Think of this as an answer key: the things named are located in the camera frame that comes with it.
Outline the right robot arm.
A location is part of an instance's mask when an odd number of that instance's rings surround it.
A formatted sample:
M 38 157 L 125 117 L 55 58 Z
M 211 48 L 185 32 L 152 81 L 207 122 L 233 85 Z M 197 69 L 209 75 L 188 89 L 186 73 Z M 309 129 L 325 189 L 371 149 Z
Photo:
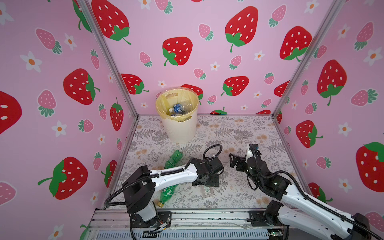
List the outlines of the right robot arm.
M 381 239 L 366 216 L 333 209 L 306 194 L 288 172 L 270 172 L 261 156 L 257 144 L 250 144 L 244 157 L 229 155 L 230 166 L 246 173 L 251 188 L 273 198 L 264 212 L 267 224 L 294 227 L 322 240 Z

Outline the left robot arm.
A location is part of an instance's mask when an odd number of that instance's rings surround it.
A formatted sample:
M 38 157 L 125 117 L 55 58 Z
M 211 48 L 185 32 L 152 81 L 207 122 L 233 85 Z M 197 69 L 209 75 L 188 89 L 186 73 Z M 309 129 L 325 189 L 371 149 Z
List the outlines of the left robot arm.
M 192 186 L 218 187 L 224 166 L 219 158 L 191 158 L 187 164 L 166 170 L 139 167 L 122 185 L 129 214 L 138 214 L 144 222 L 158 217 L 152 197 L 171 186 L 191 183 Z

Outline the green bottle lower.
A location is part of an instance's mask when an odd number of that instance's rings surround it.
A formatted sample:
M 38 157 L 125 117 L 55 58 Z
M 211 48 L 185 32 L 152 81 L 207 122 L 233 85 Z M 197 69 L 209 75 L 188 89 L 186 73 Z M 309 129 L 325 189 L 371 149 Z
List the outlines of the green bottle lower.
M 160 200 L 158 202 L 158 206 L 160 208 L 163 208 L 165 203 L 167 203 L 172 198 L 177 187 L 178 185 L 173 185 L 162 190 Z

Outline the white plastic waste bin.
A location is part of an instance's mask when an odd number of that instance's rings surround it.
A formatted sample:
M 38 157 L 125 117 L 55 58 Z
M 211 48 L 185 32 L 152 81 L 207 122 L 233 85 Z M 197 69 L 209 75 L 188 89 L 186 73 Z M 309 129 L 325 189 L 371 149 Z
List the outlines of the white plastic waste bin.
M 192 115 L 191 119 L 184 122 L 176 122 L 169 119 L 163 120 L 160 118 L 169 139 L 174 143 L 182 144 L 194 138 L 197 129 L 197 115 L 198 110 L 196 114 Z

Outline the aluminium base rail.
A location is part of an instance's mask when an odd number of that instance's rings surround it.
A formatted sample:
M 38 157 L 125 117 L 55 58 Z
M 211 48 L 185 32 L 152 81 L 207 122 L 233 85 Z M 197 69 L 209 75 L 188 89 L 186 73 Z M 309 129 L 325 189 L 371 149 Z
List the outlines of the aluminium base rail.
M 159 209 L 144 222 L 124 210 L 95 211 L 82 240 L 328 240 L 331 230 L 297 209 L 283 207 L 269 224 L 263 209 Z

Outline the green bottle upper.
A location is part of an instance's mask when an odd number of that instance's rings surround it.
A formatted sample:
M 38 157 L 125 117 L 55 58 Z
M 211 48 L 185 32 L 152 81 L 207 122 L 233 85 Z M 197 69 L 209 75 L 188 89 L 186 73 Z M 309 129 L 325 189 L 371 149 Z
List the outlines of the green bottle upper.
M 164 169 L 170 169 L 177 166 L 179 161 L 183 158 L 183 153 L 179 150 L 174 151 L 170 158 L 166 161 Z

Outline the blue label bottle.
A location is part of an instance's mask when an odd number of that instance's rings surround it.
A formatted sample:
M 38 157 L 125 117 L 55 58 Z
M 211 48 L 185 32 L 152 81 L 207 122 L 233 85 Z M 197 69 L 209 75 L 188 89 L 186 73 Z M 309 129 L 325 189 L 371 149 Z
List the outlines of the blue label bottle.
M 195 107 L 191 101 L 184 101 L 173 105 L 169 108 L 169 112 L 171 115 L 185 115 L 191 112 L 194 108 Z

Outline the clear bottle green label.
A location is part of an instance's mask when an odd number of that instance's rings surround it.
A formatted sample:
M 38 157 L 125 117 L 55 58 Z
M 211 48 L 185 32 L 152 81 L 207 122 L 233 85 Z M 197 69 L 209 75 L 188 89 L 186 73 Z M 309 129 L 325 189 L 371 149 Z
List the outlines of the clear bottle green label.
M 214 195 L 214 192 L 211 187 L 201 186 L 203 198 L 209 198 Z

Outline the yellow bin liner bag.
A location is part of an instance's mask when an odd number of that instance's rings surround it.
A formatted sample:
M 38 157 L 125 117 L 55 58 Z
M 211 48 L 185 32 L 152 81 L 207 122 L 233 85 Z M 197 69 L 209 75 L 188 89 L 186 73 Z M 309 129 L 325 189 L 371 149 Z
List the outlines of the yellow bin liner bag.
M 169 108 L 184 101 L 191 101 L 195 108 L 185 115 L 171 115 Z M 193 90 L 180 87 L 162 92 L 156 99 L 156 110 L 163 120 L 169 119 L 176 122 L 184 122 L 191 119 L 192 115 L 197 113 L 199 104 L 199 97 Z

